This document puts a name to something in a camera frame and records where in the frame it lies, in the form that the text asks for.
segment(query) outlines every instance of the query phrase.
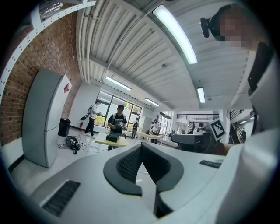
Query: white floor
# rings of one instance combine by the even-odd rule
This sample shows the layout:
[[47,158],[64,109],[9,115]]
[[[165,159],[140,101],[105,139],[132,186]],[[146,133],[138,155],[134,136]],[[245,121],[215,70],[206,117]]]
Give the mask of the white floor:
[[[17,185],[17,187],[23,191],[27,196],[31,195],[33,191],[42,184],[45,180],[49,179],[51,176],[55,175],[74,161],[89,155],[94,155],[97,153],[106,153],[107,145],[102,145],[94,142],[89,136],[85,136],[83,131],[77,129],[70,129],[69,135],[80,136],[80,142],[89,144],[85,149],[79,150],[77,154],[73,154],[70,149],[59,149],[57,152],[57,157],[54,160],[50,168],[45,168],[24,159],[11,173],[12,178]],[[134,140],[127,138],[130,144],[134,143]],[[59,136],[58,144],[64,144],[65,137]],[[142,199],[145,204],[153,210],[156,186],[152,181],[149,174],[146,172],[144,165],[142,164],[138,174],[136,184],[142,187],[143,196]]]

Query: person in white shirt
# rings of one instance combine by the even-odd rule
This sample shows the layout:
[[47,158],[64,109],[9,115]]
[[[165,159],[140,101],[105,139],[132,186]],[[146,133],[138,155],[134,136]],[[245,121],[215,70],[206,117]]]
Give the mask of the person in white shirt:
[[95,116],[96,115],[101,115],[101,113],[98,113],[98,107],[99,107],[100,103],[101,103],[100,100],[96,100],[95,104],[91,108],[91,114],[89,115],[89,122],[88,122],[87,128],[84,132],[85,135],[90,136],[90,134],[88,133],[88,131],[90,130],[91,131],[91,137],[94,137],[93,127],[94,127],[94,124],[95,124]]
[[133,139],[133,138],[135,138],[135,134],[136,134],[137,128],[139,127],[138,117],[136,117],[136,120],[133,121],[132,126],[133,127],[132,127],[132,136],[131,136],[131,138]]
[[[154,123],[150,125],[150,133],[152,135],[159,135],[160,130],[161,130],[161,124],[158,122],[158,119],[155,119]],[[157,144],[158,140],[152,139],[151,142]]]

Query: railing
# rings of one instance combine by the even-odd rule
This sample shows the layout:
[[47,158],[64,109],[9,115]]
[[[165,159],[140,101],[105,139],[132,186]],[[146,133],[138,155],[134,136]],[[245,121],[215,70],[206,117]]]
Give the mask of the railing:
[[241,114],[242,111],[244,111],[244,110],[232,110],[232,111],[230,111],[230,113],[229,113],[229,120],[232,120],[237,115]]
[[219,118],[218,114],[177,114],[177,119],[189,120],[215,120]]
[[234,126],[235,126],[235,132],[236,132],[236,134],[239,135],[241,143],[245,142],[246,134],[240,129],[240,127],[237,123],[234,123]]

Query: man in black t-shirt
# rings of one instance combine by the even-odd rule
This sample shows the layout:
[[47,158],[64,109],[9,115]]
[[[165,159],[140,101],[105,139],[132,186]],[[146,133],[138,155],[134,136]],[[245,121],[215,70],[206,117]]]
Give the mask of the man in black t-shirt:
[[[110,132],[119,133],[120,135],[123,132],[123,129],[126,127],[126,116],[123,114],[124,106],[122,104],[118,105],[118,112],[112,114],[108,119],[108,126],[111,128]],[[108,146],[108,150],[112,150],[118,147]]]

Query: white refrigerator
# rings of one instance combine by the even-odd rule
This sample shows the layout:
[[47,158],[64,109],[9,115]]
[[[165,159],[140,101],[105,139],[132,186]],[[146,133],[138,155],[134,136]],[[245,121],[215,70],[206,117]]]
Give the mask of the white refrigerator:
[[58,129],[72,85],[66,75],[40,69],[30,88],[22,124],[26,159],[50,167],[56,158]]

